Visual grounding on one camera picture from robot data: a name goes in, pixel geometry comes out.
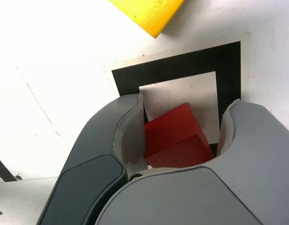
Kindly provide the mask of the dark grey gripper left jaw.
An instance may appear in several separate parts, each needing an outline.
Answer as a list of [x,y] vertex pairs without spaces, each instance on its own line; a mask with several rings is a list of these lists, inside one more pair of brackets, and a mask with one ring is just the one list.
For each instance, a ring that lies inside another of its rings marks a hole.
[[86,123],[38,219],[40,225],[93,225],[108,200],[147,166],[141,94],[124,95]]

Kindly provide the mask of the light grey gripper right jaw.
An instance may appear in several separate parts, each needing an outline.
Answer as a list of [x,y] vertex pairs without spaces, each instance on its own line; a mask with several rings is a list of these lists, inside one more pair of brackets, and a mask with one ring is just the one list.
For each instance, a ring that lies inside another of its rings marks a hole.
[[117,191],[98,225],[289,225],[289,131],[263,106],[234,101],[220,154],[141,176]]

